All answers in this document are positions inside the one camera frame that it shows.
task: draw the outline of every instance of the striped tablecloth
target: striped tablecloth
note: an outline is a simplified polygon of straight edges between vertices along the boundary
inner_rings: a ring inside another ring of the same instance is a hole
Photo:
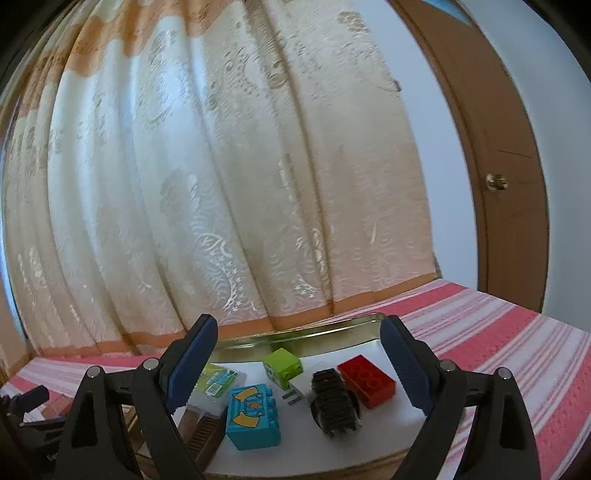
[[[399,315],[415,338],[461,368],[492,373],[508,367],[530,414],[542,478],[557,479],[591,432],[591,335],[565,323],[445,280],[336,317],[370,312]],[[89,365],[106,372],[135,368],[146,357],[35,358],[2,387],[14,395],[39,384],[50,402],[74,397]],[[39,410],[30,420],[41,418]],[[462,421],[440,479],[451,479],[470,431]]]

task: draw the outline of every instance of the white wall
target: white wall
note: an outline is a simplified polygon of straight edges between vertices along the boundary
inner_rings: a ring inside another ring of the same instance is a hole
[[[530,116],[550,211],[544,313],[591,331],[591,83],[521,0],[462,0],[505,63]]]
[[[431,210],[433,247],[443,277],[476,288],[478,250],[472,190],[443,92],[414,37],[386,0],[353,0],[402,87]]]

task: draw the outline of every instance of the white curtain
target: white curtain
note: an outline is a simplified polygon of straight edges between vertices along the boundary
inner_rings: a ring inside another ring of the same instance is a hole
[[[39,351],[148,352],[202,312],[285,329],[434,278],[400,86],[346,0],[86,0],[22,70],[3,199]]]

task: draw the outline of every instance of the metal pin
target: metal pin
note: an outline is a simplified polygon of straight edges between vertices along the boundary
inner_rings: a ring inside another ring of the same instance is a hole
[[[94,365],[86,371],[86,375],[90,378],[98,377],[100,375],[100,367]]]
[[[439,362],[439,366],[441,367],[441,369],[443,371],[446,371],[446,372],[453,372],[457,368],[456,364],[448,359],[441,360]]]
[[[147,360],[144,361],[144,363],[142,364],[142,366],[146,369],[146,370],[153,370],[154,368],[156,368],[158,366],[160,362],[158,362],[157,358],[148,358]]]
[[[503,380],[509,380],[513,376],[511,370],[505,367],[501,367],[500,369],[498,369],[497,373],[499,374],[499,377],[501,377]]]

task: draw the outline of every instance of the lime green brick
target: lime green brick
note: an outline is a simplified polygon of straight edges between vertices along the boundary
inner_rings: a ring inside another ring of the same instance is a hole
[[[265,372],[283,390],[290,386],[290,380],[303,372],[300,359],[284,348],[279,348],[262,360]]]

